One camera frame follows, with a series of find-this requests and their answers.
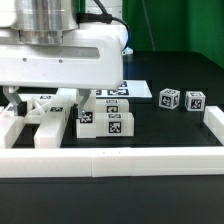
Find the white cube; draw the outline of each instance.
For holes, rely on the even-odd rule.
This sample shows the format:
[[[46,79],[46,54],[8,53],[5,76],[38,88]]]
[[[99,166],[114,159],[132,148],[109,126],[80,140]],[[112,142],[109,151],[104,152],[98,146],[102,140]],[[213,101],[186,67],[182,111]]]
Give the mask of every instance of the white cube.
[[[187,91],[185,107],[188,111],[204,111],[205,95],[199,91]]]
[[[160,92],[159,106],[167,109],[174,109],[179,105],[180,91],[164,89]]]

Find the white block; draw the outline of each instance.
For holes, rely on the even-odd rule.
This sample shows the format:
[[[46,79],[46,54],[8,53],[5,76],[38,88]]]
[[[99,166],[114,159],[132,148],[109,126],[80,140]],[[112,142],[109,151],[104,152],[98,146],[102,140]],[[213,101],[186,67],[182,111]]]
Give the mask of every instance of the white block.
[[[82,119],[76,120],[77,138],[96,138],[95,112],[86,111]]]
[[[224,113],[216,106],[205,107],[204,123],[224,145]]]
[[[4,111],[4,107],[0,107],[0,114]]]
[[[204,111],[205,95],[198,91],[187,91],[185,107],[188,111]]]
[[[65,131],[64,114],[46,114],[35,136],[35,148],[60,148]]]
[[[60,148],[69,114],[69,98],[55,97],[34,136],[35,148]]]
[[[77,138],[96,138],[96,93],[91,92],[89,99],[83,107],[85,116],[76,120],[76,133]]]
[[[0,152],[0,178],[91,177],[92,149],[10,149]]]
[[[97,113],[128,113],[129,102],[127,99],[97,99]]]
[[[77,104],[78,102],[78,96],[77,96],[77,90],[76,89],[69,89],[69,88],[59,88],[57,93],[57,96],[67,96],[70,99],[70,107],[72,107],[74,104]]]
[[[97,149],[92,157],[92,176],[131,176],[130,149]]]
[[[0,149],[10,149],[24,128],[23,117],[0,117]]]
[[[179,105],[180,91],[164,89],[160,92],[159,106],[167,109],[174,109]]]
[[[132,113],[97,113],[96,136],[134,136],[134,117]]]

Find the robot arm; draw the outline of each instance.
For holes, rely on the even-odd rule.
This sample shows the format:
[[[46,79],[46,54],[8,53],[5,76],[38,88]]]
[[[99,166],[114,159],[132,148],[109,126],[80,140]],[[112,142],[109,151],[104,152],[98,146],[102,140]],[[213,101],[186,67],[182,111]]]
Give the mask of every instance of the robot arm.
[[[73,0],[7,0],[0,6],[0,17],[8,15],[0,24],[0,85],[15,107],[19,86],[88,93],[121,84],[124,41],[113,26],[106,32],[93,26],[80,29],[78,11]],[[120,30],[126,36],[123,26]]]

